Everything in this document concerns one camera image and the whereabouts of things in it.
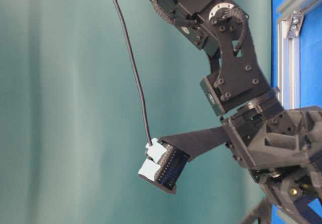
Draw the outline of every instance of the bolt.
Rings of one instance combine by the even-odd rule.
[[[220,30],[220,32],[225,32],[226,31],[226,27],[225,26],[220,26],[219,30]]]
[[[305,144],[303,147],[302,147],[302,149],[304,150],[304,151],[308,151],[309,149],[311,148],[311,145],[310,144]]]
[[[233,145],[231,143],[226,143],[226,148],[233,148]]]
[[[292,30],[292,31],[297,30],[297,25],[292,25],[291,30]]]
[[[293,196],[295,196],[295,195],[297,195],[297,189],[295,189],[295,188],[292,188],[291,190],[290,190],[290,194],[291,195],[293,195]]]
[[[252,81],[252,83],[253,83],[253,85],[258,85],[259,84],[259,80],[258,79],[253,79],[253,81]]]
[[[251,70],[252,70],[252,67],[251,67],[250,65],[246,65],[246,66],[245,66],[245,70],[246,70],[246,71],[251,71]]]
[[[225,98],[225,96],[221,96],[221,97],[220,97],[220,100],[221,100],[222,102],[227,101],[227,99]]]
[[[296,17],[293,18],[293,24],[298,24],[300,22],[300,20]]]
[[[210,102],[215,105],[215,99],[213,99],[212,95],[211,94],[208,94],[208,98],[210,100]]]
[[[227,92],[227,93],[225,94],[225,97],[226,97],[226,98],[228,98],[228,99],[229,99],[229,98],[231,98],[231,93],[230,93],[230,92]]]
[[[225,83],[225,80],[224,79],[218,79],[218,85],[223,85]]]

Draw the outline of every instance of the wire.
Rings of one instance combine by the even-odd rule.
[[[116,12],[120,18],[121,21],[121,26],[123,29],[123,34],[125,37],[125,42],[129,51],[129,55],[130,55],[130,60],[131,60],[131,64],[132,64],[132,68],[133,68],[133,72],[134,72],[134,77],[135,77],[135,81],[136,81],[136,85],[140,94],[140,99],[141,99],[141,106],[142,106],[142,114],[143,114],[143,122],[144,122],[144,127],[145,127],[145,133],[146,133],[146,137],[147,137],[147,141],[149,146],[152,146],[152,141],[151,141],[151,135],[150,135],[150,130],[149,130],[149,124],[148,124],[148,120],[147,120],[147,114],[146,114],[146,106],[145,106],[145,99],[144,99],[144,94],[143,94],[143,89],[142,89],[142,85],[141,85],[141,81],[140,81],[140,77],[139,74],[137,72],[137,68],[136,68],[136,63],[135,63],[135,59],[134,59],[134,55],[133,55],[133,50],[132,50],[132,46],[131,46],[131,42],[130,42],[130,38],[127,32],[127,28],[126,28],[126,24],[125,24],[125,20],[122,14],[122,11],[120,9],[120,6],[117,2],[117,0],[113,0]]]

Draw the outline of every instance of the blue panel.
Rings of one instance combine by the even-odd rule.
[[[314,210],[319,216],[322,217],[322,206],[318,199],[312,201],[308,206],[311,207],[312,210]]]
[[[272,209],[272,224],[285,224],[285,222],[278,216],[277,207],[273,206]]]
[[[277,86],[277,8],[281,5],[284,0],[272,0],[272,18],[273,18],[273,64],[272,64],[272,86]]]
[[[301,107],[322,106],[322,6],[305,17],[300,44]]]

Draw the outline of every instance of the green backdrop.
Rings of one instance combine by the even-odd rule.
[[[271,0],[251,16],[270,76]],[[206,55],[147,0],[119,0],[152,136],[219,125],[199,87]],[[111,0],[0,0],[0,223],[237,223],[261,197],[224,147],[167,195],[137,177],[146,137]]]

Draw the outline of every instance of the connector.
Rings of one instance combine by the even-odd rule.
[[[152,146],[147,144],[147,159],[138,174],[143,179],[171,194],[176,193],[176,181],[185,167],[189,155],[156,138]]]

